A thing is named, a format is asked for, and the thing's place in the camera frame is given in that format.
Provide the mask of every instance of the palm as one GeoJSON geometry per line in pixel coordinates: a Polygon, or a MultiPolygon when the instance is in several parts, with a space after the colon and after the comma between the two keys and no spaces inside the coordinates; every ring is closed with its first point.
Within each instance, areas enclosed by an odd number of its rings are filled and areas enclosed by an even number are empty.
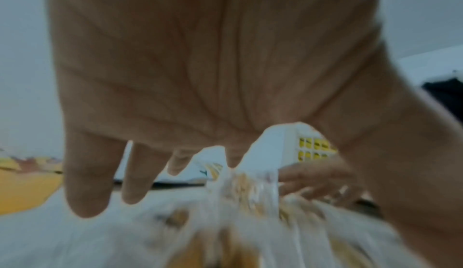
{"type": "Polygon", "coordinates": [[[376,0],[49,0],[49,11],[81,215],[106,206],[128,140],[129,202],[172,153],[176,172],[220,144],[234,166],[266,127],[309,119],[379,34],[376,0]]]}

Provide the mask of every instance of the white wall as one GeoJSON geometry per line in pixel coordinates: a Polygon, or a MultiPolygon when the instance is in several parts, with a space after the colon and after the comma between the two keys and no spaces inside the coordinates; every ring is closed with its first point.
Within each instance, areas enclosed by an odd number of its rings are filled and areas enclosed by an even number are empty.
{"type": "MultiPolygon", "coordinates": [[[[0,0],[0,147],[18,156],[63,157],[60,109],[50,62],[43,0],[0,0]]],[[[463,68],[463,46],[400,59],[413,84],[463,68]]],[[[244,168],[279,166],[284,129],[269,129],[245,157],[244,168]]],[[[224,163],[223,149],[206,160],[224,163]]]]}

